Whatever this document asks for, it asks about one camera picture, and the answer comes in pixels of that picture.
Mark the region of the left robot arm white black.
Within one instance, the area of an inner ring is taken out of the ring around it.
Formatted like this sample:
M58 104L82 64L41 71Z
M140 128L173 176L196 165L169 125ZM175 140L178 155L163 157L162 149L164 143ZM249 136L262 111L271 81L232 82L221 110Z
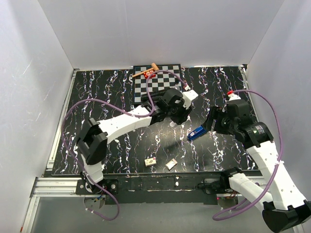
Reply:
M103 190L102 161L106 157L108 144L124 134L166 118L171 119L172 128L184 124L197 98L194 90L181 92L169 88L161 96L152 97L125 114L107 120L87 120L76 143L84 163L87 189L92 194L99 194Z

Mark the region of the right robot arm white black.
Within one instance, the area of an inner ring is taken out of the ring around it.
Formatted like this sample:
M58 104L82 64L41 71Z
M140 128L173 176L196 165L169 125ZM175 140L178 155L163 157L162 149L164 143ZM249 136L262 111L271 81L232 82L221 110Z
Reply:
M310 219L310 201L298 190L279 159L280 153L268 127L252 120L246 101L230 100L224 108L211 107L203 128L234 136L254 159L267 182L266 187L261 188L235 167L220 174L220 188L224 192L242 194L251 207L262 213L265 224L274 233Z

